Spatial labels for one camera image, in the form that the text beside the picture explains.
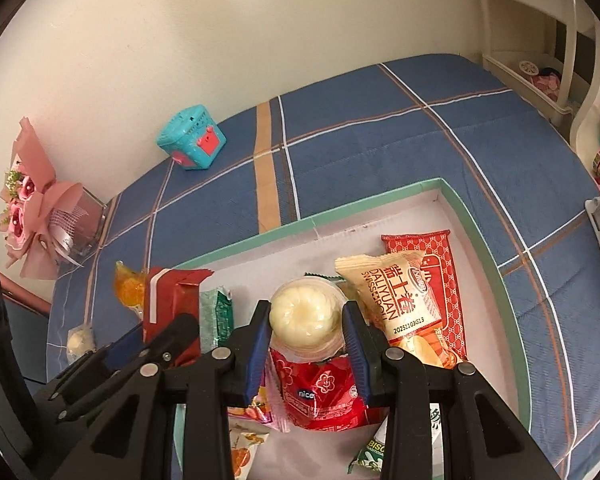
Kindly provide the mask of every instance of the beige snack package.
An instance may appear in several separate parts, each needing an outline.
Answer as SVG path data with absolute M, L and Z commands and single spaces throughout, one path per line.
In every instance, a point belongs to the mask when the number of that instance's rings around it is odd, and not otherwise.
M 351 256 L 335 261 L 336 272 L 351 282 L 368 307 L 371 321 L 392 346 L 399 346 L 423 363 L 443 366 L 438 354 L 417 334 L 433 332 L 442 323 L 436 298 L 420 272 L 423 251 L 383 256 Z

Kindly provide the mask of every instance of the beige wall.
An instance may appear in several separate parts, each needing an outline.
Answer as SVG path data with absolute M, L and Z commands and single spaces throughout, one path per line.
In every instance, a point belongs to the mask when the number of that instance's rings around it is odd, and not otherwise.
M 498 9 L 497 48 L 543 48 L 538 14 Z M 187 105 L 222 120 L 360 66 L 479 51 L 478 0 L 28 0 L 0 38 L 0 186 L 22 116 L 59 178 L 108 200 L 164 158 L 154 137 Z

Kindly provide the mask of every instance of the silver bolt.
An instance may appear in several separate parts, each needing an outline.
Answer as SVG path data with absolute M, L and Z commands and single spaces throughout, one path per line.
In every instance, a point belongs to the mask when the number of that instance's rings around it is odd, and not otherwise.
M 462 362 L 458 365 L 458 371 L 462 375 L 473 375 L 475 374 L 475 366 L 469 362 Z
M 231 356 L 231 350 L 226 346 L 220 346 L 211 352 L 214 359 L 228 359 Z
M 142 375 L 142 377 L 153 377 L 158 373 L 158 370 L 159 368 L 156 363 L 147 363 L 140 368 L 140 375 Z
M 399 361 L 404 357 L 404 350 L 397 346 L 391 346 L 384 351 L 384 355 L 386 355 L 388 359 L 391 359 L 391 361 Z

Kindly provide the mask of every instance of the red snack package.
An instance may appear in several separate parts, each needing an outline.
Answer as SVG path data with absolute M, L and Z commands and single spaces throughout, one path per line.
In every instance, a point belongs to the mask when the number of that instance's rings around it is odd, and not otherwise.
M 178 270 L 153 267 L 144 291 L 145 311 L 142 332 L 145 343 L 156 337 L 178 314 L 193 314 L 200 319 L 200 283 L 212 270 Z M 192 363 L 200 355 L 200 338 L 175 361 L 176 366 Z
M 460 291 L 449 246 L 449 233 L 450 231 L 446 230 L 419 235 L 382 235 L 382 241 L 389 253 L 425 251 L 420 270 L 424 273 L 440 308 L 442 335 L 451 349 L 466 360 Z M 434 341 L 433 337 L 425 338 L 431 339 L 431 343 Z
M 383 410 L 366 408 L 349 357 L 293 363 L 271 349 L 289 419 L 306 430 L 343 431 L 382 422 Z

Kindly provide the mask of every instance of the teal toy box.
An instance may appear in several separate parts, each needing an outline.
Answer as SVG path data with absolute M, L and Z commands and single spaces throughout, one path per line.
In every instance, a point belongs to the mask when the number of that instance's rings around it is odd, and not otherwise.
M 206 170 L 226 144 L 226 137 L 203 105 L 174 115 L 155 140 L 185 170 Z

